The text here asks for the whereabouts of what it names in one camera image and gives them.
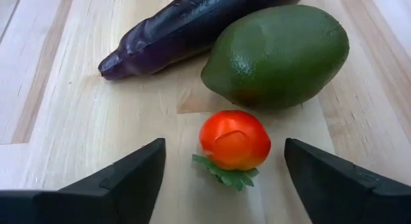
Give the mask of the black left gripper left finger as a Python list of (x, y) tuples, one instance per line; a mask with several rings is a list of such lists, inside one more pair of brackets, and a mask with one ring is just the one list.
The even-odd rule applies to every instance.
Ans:
[(165, 162), (157, 138), (59, 190), (0, 190), (0, 224), (149, 224)]

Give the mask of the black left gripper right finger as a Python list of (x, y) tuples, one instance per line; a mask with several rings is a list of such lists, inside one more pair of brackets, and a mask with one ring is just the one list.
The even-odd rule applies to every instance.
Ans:
[(298, 139), (284, 158), (313, 224), (411, 224), (411, 186)]

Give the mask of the small red-orange tomato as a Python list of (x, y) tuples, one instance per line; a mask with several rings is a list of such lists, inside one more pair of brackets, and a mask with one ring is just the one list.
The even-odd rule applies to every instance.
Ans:
[(222, 110), (202, 125), (198, 140), (201, 155), (192, 161), (203, 166), (219, 183), (242, 191), (253, 187), (258, 166), (267, 159), (271, 140), (253, 115), (240, 110)]

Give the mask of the green avocado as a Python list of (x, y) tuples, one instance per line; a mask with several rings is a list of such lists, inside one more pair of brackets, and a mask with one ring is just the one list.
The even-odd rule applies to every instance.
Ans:
[(346, 30), (324, 10), (271, 7), (228, 26), (200, 77), (235, 105), (284, 109), (318, 94), (342, 68), (349, 49)]

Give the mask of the purple eggplant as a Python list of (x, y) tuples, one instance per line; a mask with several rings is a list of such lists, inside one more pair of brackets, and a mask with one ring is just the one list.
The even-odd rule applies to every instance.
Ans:
[(98, 70), (106, 80), (156, 73), (210, 49), (230, 24), (258, 10), (300, 0), (173, 0), (126, 32)]

